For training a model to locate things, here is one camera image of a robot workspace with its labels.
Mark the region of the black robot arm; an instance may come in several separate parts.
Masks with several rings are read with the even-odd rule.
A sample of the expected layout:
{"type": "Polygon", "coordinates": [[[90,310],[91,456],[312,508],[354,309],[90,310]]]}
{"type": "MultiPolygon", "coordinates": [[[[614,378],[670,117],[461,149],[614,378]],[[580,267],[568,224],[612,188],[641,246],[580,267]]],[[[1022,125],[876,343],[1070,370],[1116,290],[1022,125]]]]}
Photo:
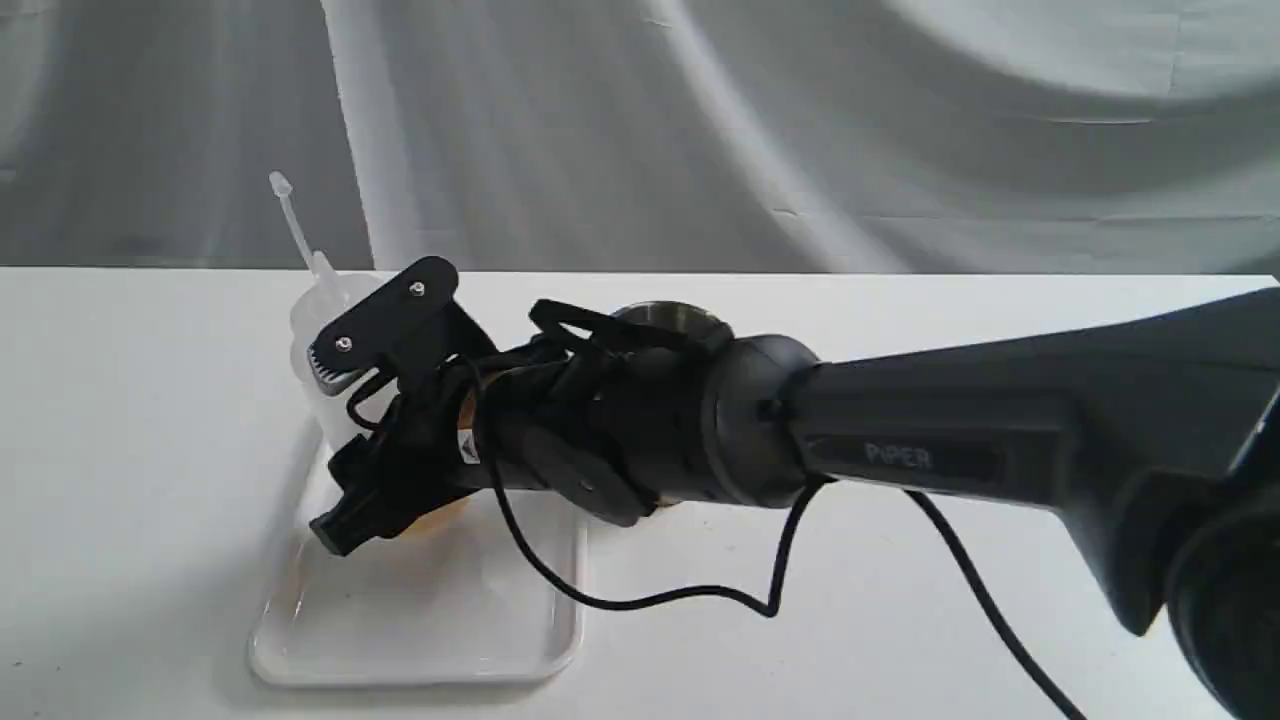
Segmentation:
{"type": "Polygon", "coordinates": [[[1080,710],[1000,612],[937,496],[1052,512],[1119,624],[1165,611],[1190,670],[1235,719],[1277,716],[1277,288],[1170,313],[847,363],[785,334],[739,337],[682,302],[598,313],[550,299],[498,348],[428,256],[306,337],[310,380],[355,436],[310,528],[344,557],[495,495],[525,560],[585,607],[724,598],[780,612],[799,523],[840,478],[901,489],[947,544],[1010,655],[1080,710]],[[768,596],[717,584],[590,596],[541,561],[511,489],[616,527],[680,502],[783,509],[768,596]]]}

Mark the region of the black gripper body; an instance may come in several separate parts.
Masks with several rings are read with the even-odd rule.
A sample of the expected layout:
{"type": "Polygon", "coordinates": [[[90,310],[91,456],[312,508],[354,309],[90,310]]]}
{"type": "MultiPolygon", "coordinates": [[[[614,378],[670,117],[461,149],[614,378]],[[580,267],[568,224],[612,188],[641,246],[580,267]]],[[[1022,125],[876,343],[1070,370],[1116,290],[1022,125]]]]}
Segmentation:
{"type": "Polygon", "coordinates": [[[712,351],[649,345],[650,327],[540,300],[535,336],[489,357],[453,356],[436,475],[466,489],[553,492],[631,527],[685,500],[727,501],[707,450],[712,351]]]}

